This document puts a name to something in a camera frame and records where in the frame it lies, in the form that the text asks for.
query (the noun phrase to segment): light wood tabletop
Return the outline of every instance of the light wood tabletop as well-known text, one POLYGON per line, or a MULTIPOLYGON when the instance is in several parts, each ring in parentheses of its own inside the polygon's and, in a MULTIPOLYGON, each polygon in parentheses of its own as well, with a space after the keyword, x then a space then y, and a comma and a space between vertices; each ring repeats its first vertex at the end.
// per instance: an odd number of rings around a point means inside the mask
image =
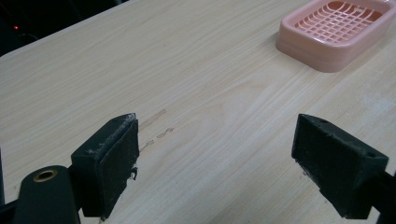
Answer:
MULTIPOLYGON (((136 181, 105 223, 375 223, 339 217, 291 158, 326 119, 396 170, 396 22, 339 73, 276 49, 307 0, 129 1, 0 58, 6 201, 108 120, 139 119, 136 181)), ((81 216, 82 223, 100 223, 81 216)))

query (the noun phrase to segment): pink plastic tray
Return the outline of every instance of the pink plastic tray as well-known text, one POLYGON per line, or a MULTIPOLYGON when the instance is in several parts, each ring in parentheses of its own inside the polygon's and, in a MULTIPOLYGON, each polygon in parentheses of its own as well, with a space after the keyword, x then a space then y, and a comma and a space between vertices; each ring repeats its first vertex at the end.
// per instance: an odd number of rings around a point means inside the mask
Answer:
POLYGON ((395 15, 393 0, 313 0, 282 20, 276 47, 321 72, 338 72, 372 46, 395 15))

